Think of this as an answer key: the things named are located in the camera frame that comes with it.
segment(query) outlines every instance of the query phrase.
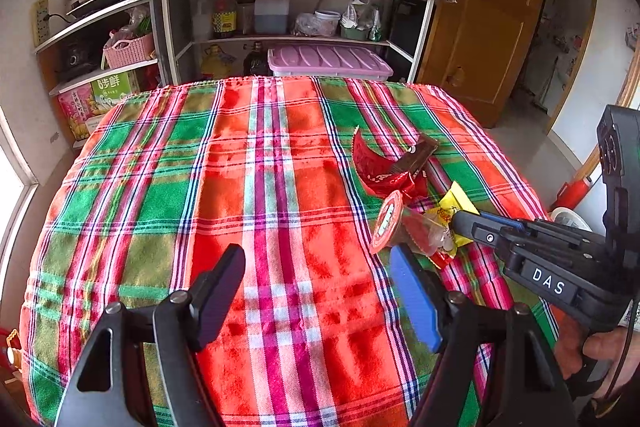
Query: plaid tablecloth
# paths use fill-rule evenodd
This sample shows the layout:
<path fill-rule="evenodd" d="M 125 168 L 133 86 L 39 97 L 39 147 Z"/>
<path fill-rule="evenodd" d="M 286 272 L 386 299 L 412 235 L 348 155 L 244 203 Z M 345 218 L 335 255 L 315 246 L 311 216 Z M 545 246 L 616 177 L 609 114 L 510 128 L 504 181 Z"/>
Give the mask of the plaid tablecloth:
<path fill-rule="evenodd" d="M 24 380 L 51 422 L 104 306 L 159 302 L 211 268 L 228 243 L 246 274 L 220 337 L 199 354 L 229 426 L 405 425 L 433 368 L 370 255 L 381 201 L 351 164 L 360 126 L 392 158 L 419 132 L 440 141 L 426 208 L 458 181 L 481 210 L 545 217 L 532 188 L 442 90 L 340 78 L 231 78 L 146 92 L 114 108 L 52 202 L 22 309 Z M 441 272 L 492 307 L 528 302 L 550 342 L 548 307 L 469 245 Z M 158 422 L 171 425 L 154 346 Z M 478 352 L 461 425 L 472 425 L 490 353 Z"/>

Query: cable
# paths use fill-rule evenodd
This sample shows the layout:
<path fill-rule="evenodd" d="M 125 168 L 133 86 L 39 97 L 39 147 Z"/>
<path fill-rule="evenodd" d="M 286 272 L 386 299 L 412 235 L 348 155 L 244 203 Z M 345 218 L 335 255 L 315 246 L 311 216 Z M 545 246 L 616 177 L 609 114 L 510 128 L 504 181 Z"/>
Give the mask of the cable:
<path fill-rule="evenodd" d="M 47 22 L 49 19 L 51 19 L 52 17 L 60 17 L 64 22 L 71 24 L 70 20 L 65 19 L 62 15 L 60 15 L 59 13 L 50 13 L 48 15 L 44 16 L 44 22 Z"/>
<path fill-rule="evenodd" d="M 634 297 L 634 303 L 631 306 L 631 315 L 629 316 L 629 325 L 626 327 L 626 337 L 625 337 L 625 346 L 622 348 L 622 354 L 620 354 L 620 361 L 618 362 L 618 366 L 616 367 L 616 372 L 613 374 L 613 378 L 611 383 L 609 384 L 609 388 L 607 389 L 606 394 L 604 395 L 603 400 L 609 399 L 609 395 L 611 395 L 613 388 L 616 386 L 616 382 L 618 381 L 618 377 L 620 376 L 620 371 L 622 371 L 622 366 L 625 364 L 626 354 L 629 351 L 629 346 L 631 345 L 631 338 L 634 334 L 634 325 L 636 324 L 636 315 L 638 313 L 638 304 L 640 303 L 640 292 L 636 294 Z"/>

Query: wooden door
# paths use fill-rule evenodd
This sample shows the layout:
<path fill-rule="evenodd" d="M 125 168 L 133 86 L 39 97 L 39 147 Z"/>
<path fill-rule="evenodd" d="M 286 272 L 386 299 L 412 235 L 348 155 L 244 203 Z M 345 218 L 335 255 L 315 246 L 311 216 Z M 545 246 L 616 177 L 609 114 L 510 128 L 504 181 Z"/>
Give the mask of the wooden door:
<path fill-rule="evenodd" d="M 436 8 L 418 82 L 442 87 L 492 127 L 527 55 L 543 0 L 456 1 Z"/>

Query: fire extinguisher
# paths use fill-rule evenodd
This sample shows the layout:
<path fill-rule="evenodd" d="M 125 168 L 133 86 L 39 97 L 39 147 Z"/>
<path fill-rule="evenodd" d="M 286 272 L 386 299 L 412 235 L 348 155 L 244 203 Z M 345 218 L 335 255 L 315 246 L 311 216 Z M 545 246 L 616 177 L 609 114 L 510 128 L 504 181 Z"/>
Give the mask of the fire extinguisher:
<path fill-rule="evenodd" d="M 549 212 L 558 208 L 558 206 L 564 206 L 564 208 L 570 208 L 573 210 L 578 203 L 580 203 L 589 192 L 591 185 L 591 178 L 585 176 L 581 180 L 577 180 L 571 183 L 565 183 L 556 196 L 556 201 L 551 204 Z"/>

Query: finger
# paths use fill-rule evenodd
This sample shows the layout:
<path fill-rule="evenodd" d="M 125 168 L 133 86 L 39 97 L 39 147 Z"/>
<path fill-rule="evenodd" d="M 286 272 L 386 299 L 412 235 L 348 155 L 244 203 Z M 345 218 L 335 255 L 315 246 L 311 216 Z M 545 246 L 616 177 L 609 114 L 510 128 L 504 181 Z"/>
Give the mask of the finger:
<path fill-rule="evenodd" d="M 582 346 L 586 357 L 594 360 L 616 360 L 625 344 L 625 328 L 616 328 L 609 333 L 595 333 Z"/>
<path fill-rule="evenodd" d="M 562 379 L 566 380 L 574 373 L 580 371 L 582 367 L 582 357 L 580 351 L 572 347 L 566 347 L 564 344 L 557 343 L 554 348 L 554 354 L 560 371 L 562 372 Z"/>
<path fill-rule="evenodd" d="M 613 364 L 611 365 L 611 368 L 609 369 L 609 372 L 607 373 L 606 378 L 602 382 L 602 385 L 600 386 L 599 390 L 597 390 L 596 393 L 593 395 L 594 398 L 604 397 L 605 393 L 609 390 L 609 386 L 611 385 L 611 381 L 613 380 L 613 375 L 616 372 L 616 366 L 618 365 L 618 360 L 622 355 L 624 339 L 626 336 L 626 328 L 618 328 L 614 331 L 611 331 L 611 333 L 609 334 L 613 334 L 614 332 L 616 332 L 615 334 L 616 337 L 620 337 L 620 349 L 618 351 L 618 355 L 615 357 L 615 359 L 613 359 Z M 631 344 L 629 346 L 629 350 L 626 354 L 625 362 L 623 363 L 623 366 L 622 366 L 622 370 L 620 371 L 620 375 L 616 380 L 616 386 L 612 390 L 613 393 L 615 393 L 620 387 L 622 387 L 627 382 L 629 382 L 629 380 L 631 380 L 633 375 L 636 373 L 636 369 L 638 368 L 639 363 L 640 363 L 640 334 L 634 333 L 634 336 L 632 337 L 632 340 L 631 340 Z"/>

